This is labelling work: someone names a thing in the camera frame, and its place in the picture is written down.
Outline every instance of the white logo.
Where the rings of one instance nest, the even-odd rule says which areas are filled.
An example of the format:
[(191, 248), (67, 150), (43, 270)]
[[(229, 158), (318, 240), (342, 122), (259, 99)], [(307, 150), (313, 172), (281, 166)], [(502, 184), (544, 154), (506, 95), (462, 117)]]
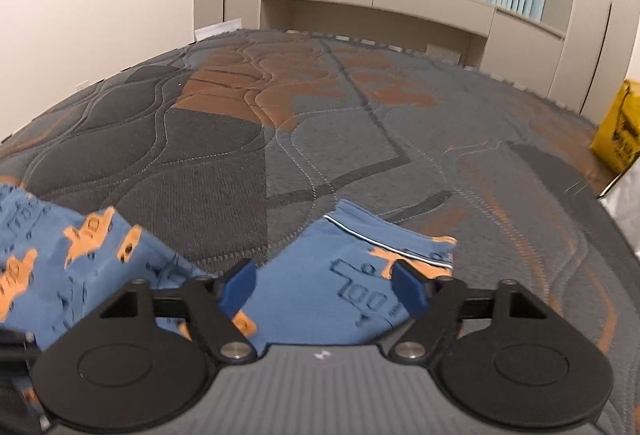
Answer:
[(314, 357), (323, 361), (326, 358), (331, 357), (331, 352), (323, 350), (322, 352), (318, 352), (318, 354), (314, 354)]

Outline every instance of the wall socket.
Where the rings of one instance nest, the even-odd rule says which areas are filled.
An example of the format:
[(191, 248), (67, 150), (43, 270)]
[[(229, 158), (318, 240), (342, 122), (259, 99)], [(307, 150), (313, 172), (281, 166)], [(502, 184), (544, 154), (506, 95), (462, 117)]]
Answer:
[(84, 80), (82, 83), (80, 83), (79, 85), (76, 85), (76, 92), (81, 91), (82, 89), (87, 88), (89, 85), (91, 85), (91, 82), (89, 80)]

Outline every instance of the quilted mattress surface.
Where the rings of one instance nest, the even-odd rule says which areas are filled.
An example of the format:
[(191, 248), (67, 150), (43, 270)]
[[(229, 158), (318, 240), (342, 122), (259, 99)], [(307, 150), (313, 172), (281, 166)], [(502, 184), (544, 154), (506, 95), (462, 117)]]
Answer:
[(594, 127), (477, 72), (330, 36), (243, 30), (84, 89), (0, 146), (0, 181), (116, 206), (200, 268), (268, 263), (348, 199), (458, 239), (454, 274), (520, 280), (605, 352), (600, 425), (640, 418), (640, 268), (596, 200)]

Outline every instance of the yellow bag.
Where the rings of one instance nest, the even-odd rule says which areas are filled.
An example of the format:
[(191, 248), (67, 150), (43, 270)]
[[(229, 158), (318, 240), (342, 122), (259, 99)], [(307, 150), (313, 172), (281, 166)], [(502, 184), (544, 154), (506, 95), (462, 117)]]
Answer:
[(617, 173), (625, 171), (640, 152), (640, 82), (622, 83), (591, 151)]

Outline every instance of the metal screw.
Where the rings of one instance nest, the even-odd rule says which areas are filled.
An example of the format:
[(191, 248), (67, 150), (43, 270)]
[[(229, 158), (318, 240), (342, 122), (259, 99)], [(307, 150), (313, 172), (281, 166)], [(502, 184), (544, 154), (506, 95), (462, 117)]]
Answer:
[(396, 345), (394, 350), (396, 355), (403, 359), (418, 359), (427, 353), (426, 349), (420, 343), (416, 343), (415, 341), (405, 341), (404, 343), (400, 343), (399, 345)]
[(227, 359), (244, 359), (251, 355), (251, 346), (242, 341), (232, 341), (223, 345), (220, 349), (220, 354), (224, 355)]

